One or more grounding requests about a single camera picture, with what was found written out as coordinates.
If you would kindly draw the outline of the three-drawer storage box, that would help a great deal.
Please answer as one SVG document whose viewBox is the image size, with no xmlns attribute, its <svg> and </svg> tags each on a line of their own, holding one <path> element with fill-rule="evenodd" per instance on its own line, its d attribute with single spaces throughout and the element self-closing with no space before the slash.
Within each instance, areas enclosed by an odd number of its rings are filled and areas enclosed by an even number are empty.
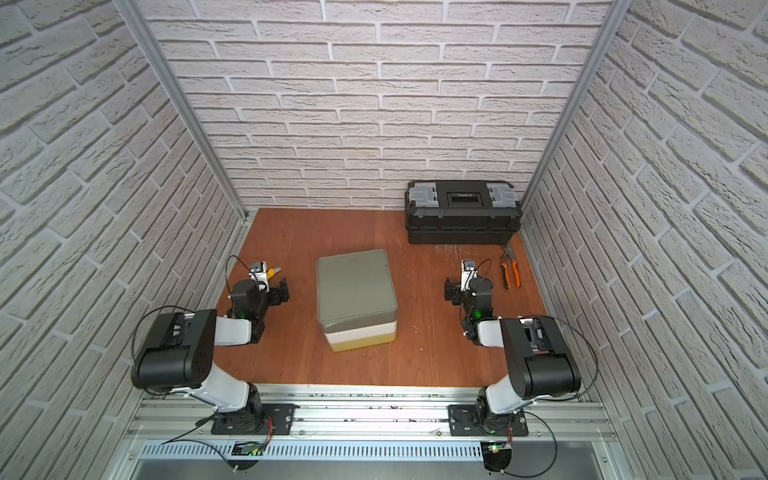
<svg viewBox="0 0 768 480">
<path fill-rule="evenodd" d="M 398 302 L 385 250 L 322 257 L 316 281 L 318 323 L 333 352 L 396 340 Z"/>
</svg>

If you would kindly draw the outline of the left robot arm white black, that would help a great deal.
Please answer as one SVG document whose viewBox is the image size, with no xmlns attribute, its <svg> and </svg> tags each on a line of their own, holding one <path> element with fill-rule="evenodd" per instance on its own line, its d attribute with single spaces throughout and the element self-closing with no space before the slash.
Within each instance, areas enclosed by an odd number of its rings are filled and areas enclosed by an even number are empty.
<svg viewBox="0 0 768 480">
<path fill-rule="evenodd" d="M 266 312 L 289 300 L 286 280 L 264 287 L 243 280 L 232 288 L 231 311 L 214 309 L 161 313 L 134 354 L 132 381 L 157 395 L 185 394 L 213 409 L 213 435 L 286 435 L 296 406 L 263 404 L 256 385 L 238 380 L 214 362 L 214 350 L 256 344 Z"/>
</svg>

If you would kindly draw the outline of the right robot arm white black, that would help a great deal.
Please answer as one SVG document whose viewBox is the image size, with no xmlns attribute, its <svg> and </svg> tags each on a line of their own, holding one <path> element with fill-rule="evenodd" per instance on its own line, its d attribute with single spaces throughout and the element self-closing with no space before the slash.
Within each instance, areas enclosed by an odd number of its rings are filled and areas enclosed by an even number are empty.
<svg viewBox="0 0 768 480">
<path fill-rule="evenodd" d="M 496 316 L 492 289 L 484 278 L 444 283 L 445 299 L 461 308 L 464 336 L 477 346 L 504 351 L 507 373 L 482 388 L 474 404 L 473 422 L 487 433 L 505 427 L 533 401 L 576 394 L 582 385 L 557 321 L 550 316 Z"/>
</svg>

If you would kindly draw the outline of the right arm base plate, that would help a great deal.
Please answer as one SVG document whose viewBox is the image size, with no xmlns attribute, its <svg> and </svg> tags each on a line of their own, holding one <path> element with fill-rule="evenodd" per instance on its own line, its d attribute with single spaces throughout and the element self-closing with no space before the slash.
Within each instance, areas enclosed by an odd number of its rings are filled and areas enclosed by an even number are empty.
<svg viewBox="0 0 768 480">
<path fill-rule="evenodd" d="M 529 435 L 527 420 L 522 411 L 497 415 L 476 404 L 454 404 L 447 407 L 447 413 L 453 437 L 507 437 L 511 434 L 516 439 Z"/>
</svg>

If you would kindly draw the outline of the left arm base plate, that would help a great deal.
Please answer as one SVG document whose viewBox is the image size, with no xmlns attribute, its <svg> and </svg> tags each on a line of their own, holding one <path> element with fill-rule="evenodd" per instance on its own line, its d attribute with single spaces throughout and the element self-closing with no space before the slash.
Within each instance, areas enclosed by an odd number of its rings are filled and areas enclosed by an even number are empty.
<svg viewBox="0 0 768 480">
<path fill-rule="evenodd" d="M 265 404 L 256 412 L 244 408 L 219 413 L 213 419 L 211 434 L 285 436 L 290 433 L 296 409 L 295 404 Z"/>
</svg>

